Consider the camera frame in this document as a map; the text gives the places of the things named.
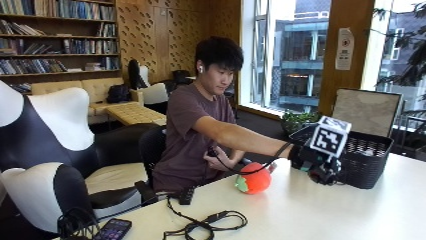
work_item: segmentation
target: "backpack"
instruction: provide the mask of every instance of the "backpack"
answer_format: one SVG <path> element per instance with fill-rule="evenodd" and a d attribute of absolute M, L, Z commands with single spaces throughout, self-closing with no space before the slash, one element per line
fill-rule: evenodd
<path fill-rule="evenodd" d="M 130 91 L 129 91 L 128 85 L 121 84 L 121 85 L 113 85 L 109 87 L 108 97 L 106 97 L 108 103 L 128 102 L 129 100 L 130 100 Z"/>

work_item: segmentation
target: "window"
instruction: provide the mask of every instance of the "window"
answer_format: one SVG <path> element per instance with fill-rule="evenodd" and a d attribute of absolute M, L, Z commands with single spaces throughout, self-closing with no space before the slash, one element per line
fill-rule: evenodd
<path fill-rule="evenodd" d="M 242 72 L 250 81 L 241 82 L 250 95 L 241 105 L 277 114 L 285 109 L 317 111 L 330 1 L 255 0 L 254 9 L 243 10 L 254 32 L 243 33 L 242 41 L 254 51 L 251 71 Z"/>
<path fill-rule="evenodd" d="M 415 19 L 412 15 L 412 4 L 419 2 L 422 1 L 394 0 L 392 13 L 387 26 L 387 33 L 391 36 L 386 39 L 383 46 L 379 78 L 400 75 L 407 67 L 407 60 L 412 53 L 412 45 L 400 49 L 399 47 L 395 47 L 395 41 L 404 32 L 414 32 L 424 25 L 424 22 Z M 420 96 L 426 93 L 424 80 L 423 77 L 423 80 L 415 82 L 410 86 L 399 85 L 392 82 L 382 83 L 377 85 L 377 91 L 402 93 L 404 100 L 403 111 L 424 109 L 426 101 L 420 100 Z"/>

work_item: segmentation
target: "black basket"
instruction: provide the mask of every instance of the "black basket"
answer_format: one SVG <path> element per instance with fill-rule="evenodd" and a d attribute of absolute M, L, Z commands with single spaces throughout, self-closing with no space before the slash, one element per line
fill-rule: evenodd
<path fill-rule="evenodd" d="M 303 128 L 290 135 L 291 142 L 303 145 L 315 127 Z M 342 170 L 338 181 L 361 189 L 371 189 L 379 179 L 392 140 L 359 132 L 349 132 L 343 152 L 339 157 Z"/>

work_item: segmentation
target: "wooden wall panel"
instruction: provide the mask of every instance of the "wooden wall panel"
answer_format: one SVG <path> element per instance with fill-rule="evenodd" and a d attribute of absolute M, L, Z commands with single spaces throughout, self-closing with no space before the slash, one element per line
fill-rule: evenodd
<path fill-rule="evenodd" d="M 149 68 L 149 75 L 157 72 L 154 13 L 140 0 L 117 1 L 117 22 L 120 34 L 121 64 L 124 78 L 128 79 L 128 63 L 136 59 Z"/>
<path fill-rule="evenodd" d="M 194 74 L 195 45 L 210 35 L 239 42 L 241 0 L 117 0 L 124 78 L 132 58 L 149 67 L 150 83 L 171 71 Z"/>
<path fill-rule="evenodd" d="M 210 35 L 227 37 L 239 43 L 241 0 L 210 1 L 207 8 Z"/>

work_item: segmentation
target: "man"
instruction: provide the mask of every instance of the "man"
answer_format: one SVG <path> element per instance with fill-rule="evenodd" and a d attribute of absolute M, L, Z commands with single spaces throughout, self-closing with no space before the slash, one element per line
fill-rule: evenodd
<path fill-rule="evenodd" d="M 195 48 L 194 82 L 178 87 L 169 99 L 166 149 L 153 170 L 156 192 L 175 192 L 222 177 L 245 151 L 287 157 L 291 146 L 235 125 L 225 89 L 243 63 L 242 49 L 227 38 L 210 37 Z M 206 151 L 214 147 L 218 158 Z M 227 156 L 219 146 L 230 148 Z"/>

